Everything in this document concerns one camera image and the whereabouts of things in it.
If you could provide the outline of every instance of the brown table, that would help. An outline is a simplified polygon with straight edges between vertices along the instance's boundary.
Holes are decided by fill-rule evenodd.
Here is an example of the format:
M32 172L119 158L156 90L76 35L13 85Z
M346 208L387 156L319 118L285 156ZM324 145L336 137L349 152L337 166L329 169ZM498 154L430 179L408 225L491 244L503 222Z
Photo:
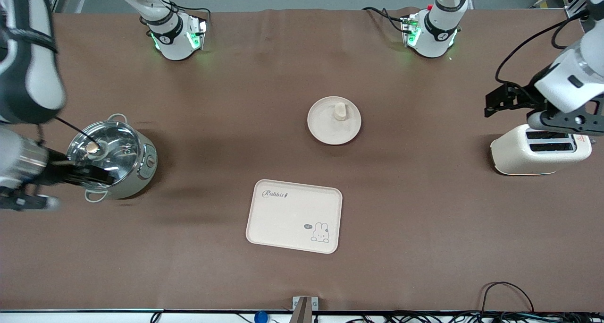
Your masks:
M159 171L129 200L89 204L62 185L45 189L58 212L0 213L0 306L281 308L308 294L328 310L475 309L486 283L507 280L537 310L604 310L600 147L548 177L505 177L489 161L490 142L525 114L483 118L497 65L562 19L469 11L455 46L425 59L364 11L224 13L209 52L170 62L137 15L56 15L63 117L85 127L125 113L157 145ZM503 77L528 82L556 54L541 37ZM348 145L306 128L327 95L362 112ZM75 135L46 132L62 151ZM341 190L334 254L246 241L265 178ZM490 294L487 308L526 309L511 290Z

